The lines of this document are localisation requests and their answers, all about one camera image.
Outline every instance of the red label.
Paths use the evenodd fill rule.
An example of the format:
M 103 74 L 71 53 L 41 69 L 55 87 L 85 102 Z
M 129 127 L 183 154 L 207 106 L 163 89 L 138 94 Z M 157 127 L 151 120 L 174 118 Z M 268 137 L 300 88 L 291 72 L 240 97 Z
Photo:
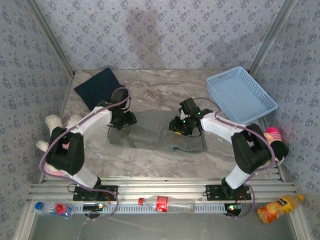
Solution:
M 67 205 L 56 204 L 54 209 L 58 215 L 65 214 L 67 211 Z
M 159 212 L 167 212 L 168 210 L 168 197 L 158 196 L 156 200 L 156 210 Z

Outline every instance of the cable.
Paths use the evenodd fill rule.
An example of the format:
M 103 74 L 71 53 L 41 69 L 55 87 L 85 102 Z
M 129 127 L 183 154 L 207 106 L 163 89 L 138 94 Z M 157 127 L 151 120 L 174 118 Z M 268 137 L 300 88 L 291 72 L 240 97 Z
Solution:
M 202 135 L 202 131 L 198 128 L 198 131 L 199 131 L 199 135 L 197 136 L 192 136 L 192 135 L 187 135 L 189 138 L 198 138 L 198 137 L 201 137 Z
M 107 138 L 109 138 L 110 130 L 111 130 L 111 126 L 109 126 L 109 128 L 108 128 L 108 132 L 106 134 Z
M 213 105 L 215 105 L 216 108 L 218 108 L 218 111 L 216 111 L 214 113 L 214 117 L 220 122 L 220 123 L 223 123 L 225 125 L 228 125 L 230 127 L 233 127 L 233 128 L 238 128 L 238 129 L 242 129 L 242 130 L 245 130 L 253 135 L 255 135 L 257 138 L 259 138 L 265 145 L 266 147 L 269 149 L 270 153 L 271 153 L 271 163 L 268 165 L 268 166 L 265 166 L 265 167 L 262 167 L 262 168 L 258 168 L 255 170 L 255 172 L 259 172 L 259 171 L 264 171 L 264 170 L 268 170 L 270 168 L 272 168 L 275 164 L 276 164 L 276 156 L 275 156 L 275 152 L 274 150 L 272 149 L 272 147 L 270 146 L 270 144 L 268 143 L 268 141 L 263 137 L 261 136 L 260 134 L 258 134 L 257 132 L 247 128 L 247 127 L 244 127 L 244 126 L 240 126 L 238 124 L 232 124 L 230 122 L 227 122 L 227 121 L 224 121 L 220 118 L 220 116 L 218 116 L 219 113 L 221 113 L 221 108 L 218 106 L 218 104 L 216 104 L 213 100 L 211 99 L 207 99 L 205 97 L 195 97 L 193 98 L 193 100 L 206 100 L 210 103 L 212 103 Z M 251 179 L 253 177 L 253 174 L 254 172 L 251 174 L 251 176 L 247 179 L 247 181 L 249 179 Z
M 245 197 L 242 193 L 240 193 L 239 195 L 242 196 L 242 198 L 244 199 L 244 204 L 242 205 L 242 207 L 243 207 L 243 206 L 246 204 L 247 199 L 246 199 L 246 197 Z
M 89 114 L 87 117 L 85 117 L 83 120 L 81 120 L 77 125 L 68 128 L 68 129 L 67 129 L 66 131 L 64 131 L 61 135 L 59 135 L 55 140 L 53 140 L 53 142 L 49 145 L 49 147 L 47 148 L 47 150 L 46 150 L 46 151 L 44 152 L 44 154 L 42 155 L 42 157 L 41 157 L 41 159 L 40 159 L 40 163 L 39 163 L 39 170 L 40 170 L 40 172 L 43 173 L 44 175 L 47 175 L 47 176 L 50 176 L 50 177 L 54 177 L 54 178 L 61 178 L 61 179 L 71 180 L 71 181 L 73 181 L 75 184 L 79 185 L 81 188 L 86 189 L 86 190 L 88 190 L 88 191 L 103 192 L 103 193 L 107 193 L 107 194 L 113 195 L 114 198 L 115 198 L 115 200 L 116 200 L 116 205 L 115 205 L 114 210 L 113 210 L 111 213 L 109 213 L 109 214 L 107 214 L 107 215 L 105 215 L 105 216 L 99 217 L 99 218 L 98 218 L 99 220 L 100 220 L 100 219 L 108 218 L 108 217 L 112 216 L 113 214 L 115 214 L 115 212 L 117 211 L 118 206 L 119 206 L 118 196 L 117 196 L 116 194 L 114 194 L 112 191 L 109 191 L 109 190 L 107 190 L 107 189 L 89 188 L 89 187 L 86 187 L 86 186 L 84 186 L 84 185 L 82 185 L 82 184 L 79 184 L 78 182 L 74 181 L 73 179 L 71 179 L 71 178 L 69 178 L 69 177 L 66 177 L 66 176 L 56 176 L 56 175 L 50 174 L 50 173 L 46 172 L 46 170 L 44 169 L 44 163 L 45 163 L 45 159 L 46 159 L 48 153 L 51 151 L 51 149 L 54 147 L 54 145 L 56 145 L 57 142 L 58 142 L 60 139 L 62 139 L 65 135 L 67 135 L 68 133 L 70 133 L 72 130 L 80 127 L 82 124 L 84 124 L 86 121 L 88 121 L 90 118 L 92 118 L 92 117 L 95 116 L 96 114 L 101 113 L 102 111 L 105 111 L 105 110 L 107 110 L 107 109 L 109 109 L 109 108 L 113 108 L 113 107 L 116 107 L 116 106 L 120 106 L 121 104 L 123 104 L 123 103 L 125 103 L 126 101 L 128 101 L 128 100 L 130 99 L 130 97 L 131 97 L 131 91 L 130 91 L 129 88 L 126 88 L 125 86 L 119 87 L 119 88 L 117 88 L 116 90 L 114 90 L 114 92 L 112 93 L 112 96 L 114 95 L 114 93 L 115 93 L 116 91 L 119 91 L 119 90 L 122 90 L 122 89 L 126 89 L 126 90 L 128 91 L 128 96 L 127 96 L 124 100 L 122 100 L 122 101 L 120 101 L 120 102 L 118 102 L 118 103 L 115 103 L 115 104 L 112 104 L 112 105 L 109 105 L 109 106 L 100 108 L 100 109 L 97 110 L 96 112 L 93 112 L 93 113 Z
M 124 109 L 124 111 L 129 110 L 130 106 L 131 106 L 131 97 L 129 98 L 129 106 L 126 109 Z
M 235 215 L 233 215 L 232 213 L 228 213 L 229 215 L 227 215 L 227 217 L 229 217 L 229 218 L 230 218 L 230 217 L 233 217 L 234 219 L 242 219 L 242 218 L 248 216 L 248 215 L 251 213 L 251 211 L 253 210 L 254 205 L 255 205 L 255 203 L 256 203 L 255 191 L 253 190 L 252 186 L 250 186 L 250 185 L 248 185 L 248 184 L 244 184 L 244 186 L 249 187 L 250 192 L 252 193 L 252 205 L 250 206 L 249 210 L 248 210 L 245 214 L 243 214 L 243 215 L 241 215 L 241 216 L 235 216 Z
M 266 167 L 262 167 L 262 168 L 256 169 L 255 172 L 268 170 L 268 169 L 272 168 L 272 167 L 275 165 L 275 163 L 276 163 L 275 152 L 274 152 L 274 150 L 272 149 L 272 147 L 270 146 L 270 144 L 268 143 L 268 141 L 267 141 L 263 136 L 261 136 L 261 135 L 258 134 L 257 132 L 255 132 L 255 131 L 247 128 L 247 127 L 240 126 L 240 125 L 238 125 L 238 124 L 236 124 L 236 123 L 235 123 L 235 124 L 232 124 L 232 123 L 230 123 L 230 122 L 227 122 L 227 121 L 222 120 L 222 119 L 218 116 L 218 114 L 222 112 L 222 111 L 221 111 L 221 108 L 220 108 L 214 101 L 212 101 L 212 100 L 210 100 L 210 99 L 207 99 L 207 98 L 205 98 L 205 97 L 196 97 L 196 98 L 194 98 L 194 100 L 197 100 L 197 99 L 209 101 L 210 103 L 212 103 L 213 105 L 215 105 L 215 106 L 218 108 L 218 111 L 216 111 L 216 112 L 214 113 L 214 117 L 215 117 L 220 123 L 223 123 L 223 124 L 228 125 L 228 126 L 233 127 L 233 128 L 238 128 L 238 129 L 242 129 L 242 130 L 244 130 L 244 131 L 247 131 L 247 132 L 255 135 L 257 138 L 259 138 L 261 141 L 263 141 L 263 143 L 267 146 L 267 148 L 269 149 L 269 151 L 270 151 L 270 153 L 271 153 L 271 163 L 270 163 L 268 166 L 266 166 Z M 247 181 L 250 180 L 250 179 L 254 176 L 255 172 L 253 172 L 253 173 L 247 178 L 247 180 L 246 180 L 245 183 L 247 183 Z M 233 216 L 235 219 L 241 219 L 241 218 L 246 217 L 246 216 L 252 211 L 252 209 L 254 208 L 254 205 L 255 205 L 255 203 L 256 203 L 256 197 L 255 197 L 255 192 L 254 192 L 253 188 L 252 188 L 250 185 L 248 185 L 248 184 L 243 184 L 243 185 L 244 185 L 244 186 L 248 186 L 248 187 L 250 188 L 250 191 L 251 191 L 251 193 L 252 193 L 252 198 L 253 198 L 253 200 L 252 200 L 252 205 L 251 205 L 250 209 L 249 209 L 244 215 L 241 215 L 241 216 Z
M 89 217 L 90 214 L 101 215 L 100 212 L 91 211 L 91 212 L 87 215 L 87 217 Z M 115 222 L 118 222 L 118 223 L 122 223 L 122 224 L 132 225 L 132 226 L 135 226 L 135 227 L 137 227 L 137 228 L 149 230 L 149 231 L 152 231 L 152 232 L 155 232 L 155 233 L 164 233 L 164 232 L 161 231 L 161 230 L 156 230 L 156 229 L 153 229 L 153 228 L 150 228 L 150 227 L 142 226 L 142 225 L 139 225 L 139 224 L 136 224 L 136 223 L 133 223 L 133 222 L 129 222 L 129 221 L 123 221 L 123 220 L 116 219 L 116 218 L 113 218 L 113 217 L 109 217 L 108 220 L 112 220 L 112 221 L 115 221 Z
M 106 192 L 103 192 L 101 193 L 102 195 L 106 195 L 106 197 L 108 198 L 108 204 L 111 204 L 111 200 L 110 200 L 110 197 L 109 197 L 109 194 L 106 193 Z
M 68 190 L 69 193 L 74 193 L 75 191 L 70 191 L 70 189 L 69 189 L 69 187 L 70 187 L 71 185 L 77 186 L 77 184 L 75 184 L 75 183 L 70 183 L 70 184 L 66 187 L 66 189 Z

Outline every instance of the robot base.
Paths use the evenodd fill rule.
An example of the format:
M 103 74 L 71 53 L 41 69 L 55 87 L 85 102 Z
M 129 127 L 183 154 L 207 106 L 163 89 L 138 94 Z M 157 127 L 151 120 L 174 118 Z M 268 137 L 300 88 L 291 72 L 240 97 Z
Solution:
M 237 201 L 237 200 L 251 200 L 250 189 L 247 186 L 241 185 L 228 196 L 223 189 L 223 185 L 206 185 L 203 193 L 208 201 Z
M 118 186 L 108 185 L 99 186 L 98 189 L 109 190 L 118 195 Z M 106 192 L 89 191 L 82 187 L 76 186 L 73 193 L 73 201 L 96 201 L 96 202 L 115 202 L 116 199 L 113 195 Z

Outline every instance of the water bottle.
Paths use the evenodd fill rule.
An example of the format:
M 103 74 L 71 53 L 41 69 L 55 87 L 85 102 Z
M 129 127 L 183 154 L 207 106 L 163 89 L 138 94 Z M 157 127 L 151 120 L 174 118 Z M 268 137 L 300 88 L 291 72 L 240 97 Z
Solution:
M 141 197 L 138 204 L 150 207 L 153 211 L 164 213 L 192 213 L 195 211 L 195 201 L 168 196 Z
M 71 214 L 73 213 L 71 206 L 54 202 L 45 203 L 39 201 L 36 203 L 35 209 L 37 209 L 38 214 L 56 215 L 65 219 L 69 219 Z

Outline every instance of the white plush toy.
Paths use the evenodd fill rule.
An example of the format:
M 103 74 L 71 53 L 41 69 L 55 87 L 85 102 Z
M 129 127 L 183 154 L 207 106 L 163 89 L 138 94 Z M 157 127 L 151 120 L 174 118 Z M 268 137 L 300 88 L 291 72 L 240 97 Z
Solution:
M 74 126 L 77 122 L 79 122 L 82 119 L 82 117 L 80 115 L 72 115 L 69 119 L 69 121 L 66 124 L 66 128 L 70 128 L 72 126 Z M 49 132 L 50 132 L 50 136 L 52 134 L 52 131 L 56 128 L 56 127 L 60 127 L 63 128 L 62 125 L 62 121 L 60 119 L 60 117 L 58 117 L 57 115 L 49 115 L 45 118 L 45 123 L 49 128 Z M 40 149 L 41 151 L 45 152 L 48 147 L 49 147 L 49 143 L 46 141 L 38 141 L 35 145 L 38 149 Z M 47 173 L 53 174 L 53 175 L 57 175 L 57 176 L 62 176 L 62 175 L 68 175 L 68 173 L 66 173 L 65 171 L 60 171 L 56 168 L 54 168 L 53 166 L 45 163 L 44 165 L 44 169 Z

